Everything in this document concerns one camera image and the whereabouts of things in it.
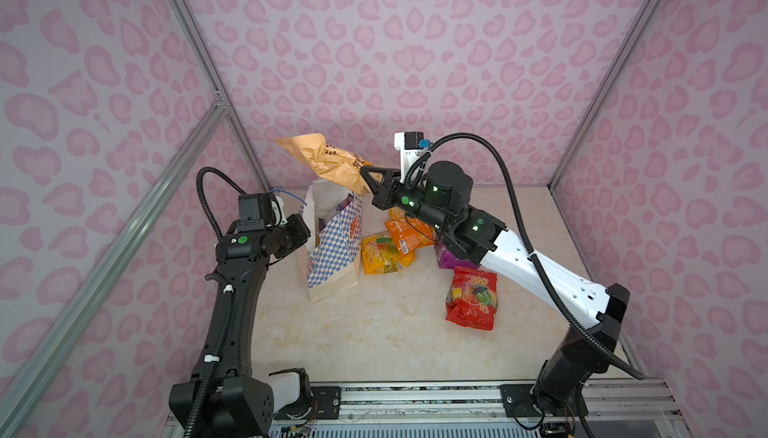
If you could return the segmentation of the red fruit candy bag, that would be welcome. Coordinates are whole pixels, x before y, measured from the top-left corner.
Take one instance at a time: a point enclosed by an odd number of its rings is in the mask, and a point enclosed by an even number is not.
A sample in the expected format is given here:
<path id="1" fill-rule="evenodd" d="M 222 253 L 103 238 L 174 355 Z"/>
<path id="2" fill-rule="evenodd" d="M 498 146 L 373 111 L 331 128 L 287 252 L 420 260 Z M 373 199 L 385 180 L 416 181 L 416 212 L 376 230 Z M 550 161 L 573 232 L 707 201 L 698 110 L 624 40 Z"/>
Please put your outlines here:
<path id="1" fill-rule="evenodd" d="M 494 273 L 456 267 L 446 297 L 446 320 L 465 328 L 492 331 L 498 308 L 497 282 Z"/>

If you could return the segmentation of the yellow candy bag far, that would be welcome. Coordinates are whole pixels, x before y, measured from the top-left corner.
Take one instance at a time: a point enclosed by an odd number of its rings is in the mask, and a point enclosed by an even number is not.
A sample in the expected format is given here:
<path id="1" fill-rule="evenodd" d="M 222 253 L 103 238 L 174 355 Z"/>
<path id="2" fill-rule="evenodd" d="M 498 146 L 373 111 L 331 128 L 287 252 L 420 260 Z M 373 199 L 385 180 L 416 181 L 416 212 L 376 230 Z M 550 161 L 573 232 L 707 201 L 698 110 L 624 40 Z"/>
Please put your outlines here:
<path id="1" fill-rule="evenodd" d="M 388 210 L 388 216 L 390 221 L 396 221 L 405 218 L 405 212 L 397 207 L 390 208 Z"/>

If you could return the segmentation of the purple grape candy bag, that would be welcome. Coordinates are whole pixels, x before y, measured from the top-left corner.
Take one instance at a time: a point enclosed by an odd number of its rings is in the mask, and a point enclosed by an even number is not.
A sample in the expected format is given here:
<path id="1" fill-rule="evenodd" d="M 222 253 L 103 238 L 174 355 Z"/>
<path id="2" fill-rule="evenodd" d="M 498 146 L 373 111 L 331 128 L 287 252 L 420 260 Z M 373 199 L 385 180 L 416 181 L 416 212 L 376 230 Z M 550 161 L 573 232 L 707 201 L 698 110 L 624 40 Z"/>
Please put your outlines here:
<path id="1" fill-rule="evenodd" d="M 479 268 L 478 264 L 455 257 L 441 241 L 435 242 L 434 250 L 437 258 L 437 265 L 440 269 L 453 270 L 456 267 L 464 267 L 477 270 Z"/>

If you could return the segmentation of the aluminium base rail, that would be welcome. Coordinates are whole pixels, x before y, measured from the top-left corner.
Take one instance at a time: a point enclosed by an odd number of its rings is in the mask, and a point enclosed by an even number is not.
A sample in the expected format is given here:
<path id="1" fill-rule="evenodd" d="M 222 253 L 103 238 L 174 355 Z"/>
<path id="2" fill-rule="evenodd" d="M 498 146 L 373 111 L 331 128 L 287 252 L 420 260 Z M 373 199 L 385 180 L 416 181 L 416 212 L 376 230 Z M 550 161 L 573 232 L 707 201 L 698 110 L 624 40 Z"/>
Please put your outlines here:
<path id="1" fill-rule="evenodd" d="M 270 437 L 688 437 L 660 380 L 589 381 L 581 400 L 541 411 L 531 382 L 320 382 L 317 404 L 297 420 L 281 415 Z"/>

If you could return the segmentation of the orange corn snack bag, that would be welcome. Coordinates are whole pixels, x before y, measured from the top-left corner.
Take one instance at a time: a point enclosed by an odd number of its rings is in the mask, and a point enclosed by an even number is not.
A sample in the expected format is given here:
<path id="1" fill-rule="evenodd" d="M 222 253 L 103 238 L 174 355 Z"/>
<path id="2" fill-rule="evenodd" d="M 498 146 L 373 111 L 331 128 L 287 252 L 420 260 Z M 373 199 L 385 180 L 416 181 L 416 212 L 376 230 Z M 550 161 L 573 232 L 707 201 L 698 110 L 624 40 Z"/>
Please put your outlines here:
<path id="1" fill-rule="evenodd" d="M 404 217 L 385 223 L 398 253 L 407 256 L 417 249 L 434 245 L 433 229 L 415 218 Z"/>

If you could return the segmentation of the yellow fruit candy bag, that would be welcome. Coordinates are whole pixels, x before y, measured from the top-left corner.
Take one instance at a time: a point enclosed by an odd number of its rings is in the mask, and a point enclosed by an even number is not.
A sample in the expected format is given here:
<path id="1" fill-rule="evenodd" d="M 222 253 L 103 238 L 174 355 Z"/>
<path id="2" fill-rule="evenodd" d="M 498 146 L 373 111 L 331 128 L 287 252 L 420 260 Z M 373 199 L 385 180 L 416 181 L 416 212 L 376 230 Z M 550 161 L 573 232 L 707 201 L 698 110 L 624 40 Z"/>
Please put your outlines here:
<path id="1" fill-rule="evenodd" d="M 404 271 L 415 254 L 401 255 L 391 235 L 382 232 L 362 239 L 361 259 L 366 275 L 384 275 Z"/>

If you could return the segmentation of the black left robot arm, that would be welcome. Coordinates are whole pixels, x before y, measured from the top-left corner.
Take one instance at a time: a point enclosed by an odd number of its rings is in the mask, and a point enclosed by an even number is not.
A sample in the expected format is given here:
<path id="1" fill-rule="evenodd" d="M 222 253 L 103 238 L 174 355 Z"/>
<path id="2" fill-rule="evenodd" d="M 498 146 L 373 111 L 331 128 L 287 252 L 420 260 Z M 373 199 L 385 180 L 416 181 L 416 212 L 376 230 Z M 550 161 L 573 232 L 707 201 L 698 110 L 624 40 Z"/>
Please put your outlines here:
<path id="1" fill-rule="evenodd" d="M 200 356 L 186 383 L 172 387 L 169 407 L 187 437 L 264 436 L 281 411 L 313 409 L 306 371 L 254 377 L 251 343 L 258 297 L 271 263 L 302 247 L 311 233 L 298 214 L 259 230 L 230 227 L 216 245 L 207 280 L 217 295 Z"/>

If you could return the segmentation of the checkered paper bag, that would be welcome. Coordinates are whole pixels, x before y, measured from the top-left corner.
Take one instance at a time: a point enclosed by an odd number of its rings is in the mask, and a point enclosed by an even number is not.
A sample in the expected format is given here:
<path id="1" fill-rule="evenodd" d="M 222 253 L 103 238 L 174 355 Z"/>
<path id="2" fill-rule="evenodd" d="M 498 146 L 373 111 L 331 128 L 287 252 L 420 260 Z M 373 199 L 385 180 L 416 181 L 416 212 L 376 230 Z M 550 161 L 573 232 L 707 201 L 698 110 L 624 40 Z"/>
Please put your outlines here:
<path id="1" fill-rule="evenodd" d="M 305 276 L 309 299 L 318 302 L 356 286 L 359 282 L 362 244 L 363 200 L 354 201 L 342 212 L 334 207 L 348 189 L 315 180 L 309 187 L 301 216 L 311 236 L 299 250 L 299 264 Z"/>

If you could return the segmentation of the aluminium frame post right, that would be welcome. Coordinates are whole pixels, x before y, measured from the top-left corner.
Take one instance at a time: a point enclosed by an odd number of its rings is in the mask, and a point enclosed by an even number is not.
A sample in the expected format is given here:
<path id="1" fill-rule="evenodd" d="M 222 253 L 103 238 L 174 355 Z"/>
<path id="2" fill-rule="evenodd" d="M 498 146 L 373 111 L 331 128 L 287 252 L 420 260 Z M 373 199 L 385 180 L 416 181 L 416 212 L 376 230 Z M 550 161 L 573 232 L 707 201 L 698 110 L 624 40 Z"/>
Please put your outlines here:
<path id="1" fill-rule="evenodd" d="M 547 185 L 551 193 L 554 193 L 565 180 L 566 173 L 575 161 L 578 151 L 665 2 L 666 0 L 643 0 Z"/>

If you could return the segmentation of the tan paper snack bag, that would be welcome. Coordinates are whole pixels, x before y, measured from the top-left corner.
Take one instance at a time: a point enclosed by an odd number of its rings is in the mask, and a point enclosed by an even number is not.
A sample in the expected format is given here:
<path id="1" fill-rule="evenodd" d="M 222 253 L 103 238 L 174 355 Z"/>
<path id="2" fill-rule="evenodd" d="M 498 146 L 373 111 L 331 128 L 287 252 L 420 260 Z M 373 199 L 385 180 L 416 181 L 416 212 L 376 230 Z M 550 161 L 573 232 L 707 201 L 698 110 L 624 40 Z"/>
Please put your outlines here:
<path id="1" fill-rule="evenodd" d="M 322 134 L 280 138 L 276 144 L 309 168 L 319 178 L 358 195 L 370 191 L 360 170 L 370 163 L 356 155 L 328 145 Z"/>

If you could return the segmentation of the aluminium frame post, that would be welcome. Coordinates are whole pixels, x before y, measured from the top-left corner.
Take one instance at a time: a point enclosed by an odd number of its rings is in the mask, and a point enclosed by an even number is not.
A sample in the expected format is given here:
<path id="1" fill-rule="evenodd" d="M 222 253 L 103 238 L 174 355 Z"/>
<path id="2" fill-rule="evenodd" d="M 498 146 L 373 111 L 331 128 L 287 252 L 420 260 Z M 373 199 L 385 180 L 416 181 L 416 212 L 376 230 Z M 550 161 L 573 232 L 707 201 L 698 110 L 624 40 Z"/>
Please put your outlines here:
<path id="1" fill-rule="evenodd" d="M 547 185 L 551 193 L 554 193 L 565 180 L 566 173 L 575 161 L 578 151 L 665 2 L 666 0 L 643 0 Z"/>
<path id="2" fill-rule="evenodd" d="M 271 185 L 259 162 L 255 149 L 249 140 L 245 126 L 241 121 L 230 93 L 223 82 L 222 75 L 214 61 L 213 54 L 207 45 L 200 25 L 198 25 L 189 0 L 168 0 L 169 7 L 176 17 L 177 23 L 189 43 L 200 70 L 216 98 L 216 103 L 224 109 L 224 116 L 235 134 L 238 145 L 245 155 L 245 161 L 250 167 L 259 188 L 269 191 Z"/>

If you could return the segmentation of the aluminium diagonal frame bar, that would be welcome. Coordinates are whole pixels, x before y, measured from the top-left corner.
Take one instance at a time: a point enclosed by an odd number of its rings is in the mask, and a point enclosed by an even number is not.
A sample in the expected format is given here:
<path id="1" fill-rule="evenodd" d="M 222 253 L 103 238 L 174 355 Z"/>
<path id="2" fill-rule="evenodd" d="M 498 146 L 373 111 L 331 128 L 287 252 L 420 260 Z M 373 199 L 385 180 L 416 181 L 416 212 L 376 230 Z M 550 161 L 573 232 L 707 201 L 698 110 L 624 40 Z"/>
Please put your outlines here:
<path id="1" fill-rule="evenodd" d="M 41 401 L 60 368 L 101 309 L 115 284 L 171 201 L 180 184 L 228 113 L 229 105 L 211 106 L 84 284 L 20 368 L 1 400 L 1 435 L 16 436 Z"/>

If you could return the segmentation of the purple white snack bag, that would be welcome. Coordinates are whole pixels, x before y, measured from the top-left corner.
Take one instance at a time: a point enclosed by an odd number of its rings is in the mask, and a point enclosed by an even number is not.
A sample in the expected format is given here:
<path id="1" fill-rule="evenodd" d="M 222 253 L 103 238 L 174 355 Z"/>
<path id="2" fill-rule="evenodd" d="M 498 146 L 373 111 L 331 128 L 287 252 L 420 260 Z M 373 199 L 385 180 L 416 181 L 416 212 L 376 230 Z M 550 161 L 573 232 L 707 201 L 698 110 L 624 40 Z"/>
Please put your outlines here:
<path id="1" fill-rule="evenodd" d="M 345 208 L 347 208 L 354 201 L 354 198 L 355 198 L 355 194 L 354 193 L 348 194 L 342 201 L 340 201 L 334 207 L 334 211 L 336 213 L 342 212 Z"/>

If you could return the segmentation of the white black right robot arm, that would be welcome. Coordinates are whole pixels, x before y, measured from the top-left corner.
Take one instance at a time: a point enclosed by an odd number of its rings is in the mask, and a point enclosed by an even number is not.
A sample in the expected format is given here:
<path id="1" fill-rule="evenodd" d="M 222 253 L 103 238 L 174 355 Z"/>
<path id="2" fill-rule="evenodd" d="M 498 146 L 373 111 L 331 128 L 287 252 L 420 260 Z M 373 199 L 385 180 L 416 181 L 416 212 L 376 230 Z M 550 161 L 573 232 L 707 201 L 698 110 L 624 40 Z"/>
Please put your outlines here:
<path id="1" fill-rule="evenodd" d="M 524 297 L 538 298 L 562 313 L 568 328 L 542 365 L 526 403 L 555 414 L 584 406 L 586 381 L 625 362 L 615 349 L 630 293 L 621 285 L 590 281 L 536 251 L 522 224 L 508 225 L 502 214 L 507 193 L 473 192 L 470 177 L 456 164 L 433 164 L 420 182 L 407 184 L 403 172 L 365 167 L 361 176 L 372 203 L 381 210 L 400 209 L 425 223 L 457 258 L 506 278 Z"/>

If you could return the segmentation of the aluminium frame post left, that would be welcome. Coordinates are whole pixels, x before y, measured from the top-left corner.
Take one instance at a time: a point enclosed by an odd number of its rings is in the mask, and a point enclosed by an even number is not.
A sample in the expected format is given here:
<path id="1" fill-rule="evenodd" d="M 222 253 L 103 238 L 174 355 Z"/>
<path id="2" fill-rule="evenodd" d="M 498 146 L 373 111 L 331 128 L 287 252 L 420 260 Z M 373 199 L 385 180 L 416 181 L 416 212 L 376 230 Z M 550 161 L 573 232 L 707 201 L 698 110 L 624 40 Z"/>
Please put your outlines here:
<path id="1" fill-rule="evenodd" d="M 176 17 L 177 23 L 189 43 L 200 70 L 216 98 L 216 103 L 224 109 L 224 116 L 235 134 L 238 145 L 245 155 L 245 161 L 250 167 L 259 188 L 269 191 L 271 185 L 259 162 L 255 149 L 249 140 L 245 126 L 241 121 L 230 93 L 223 82 L 222 75 L 214 61 L 213 54 L 207 45 L 200 25 L 198 25 L 189 0 L 168 0 L 169 7 Z"/>

